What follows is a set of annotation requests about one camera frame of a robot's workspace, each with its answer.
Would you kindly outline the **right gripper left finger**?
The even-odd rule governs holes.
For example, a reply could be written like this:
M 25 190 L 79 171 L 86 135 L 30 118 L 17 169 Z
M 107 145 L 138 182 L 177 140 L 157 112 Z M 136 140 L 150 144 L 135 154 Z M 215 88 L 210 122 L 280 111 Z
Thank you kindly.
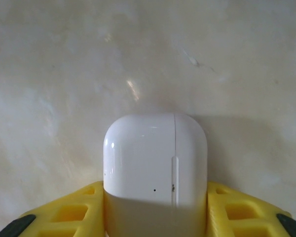
M 0 237 L 104 237 L 104 188 L 98 181 L 25 212 Z

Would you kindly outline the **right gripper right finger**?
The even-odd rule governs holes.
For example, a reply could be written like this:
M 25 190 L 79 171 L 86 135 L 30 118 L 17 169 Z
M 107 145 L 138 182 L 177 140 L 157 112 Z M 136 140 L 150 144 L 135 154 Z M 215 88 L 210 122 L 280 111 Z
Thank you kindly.
M 208 183 L 208 237 L 296 237 L 290 213 L 216 182 Z

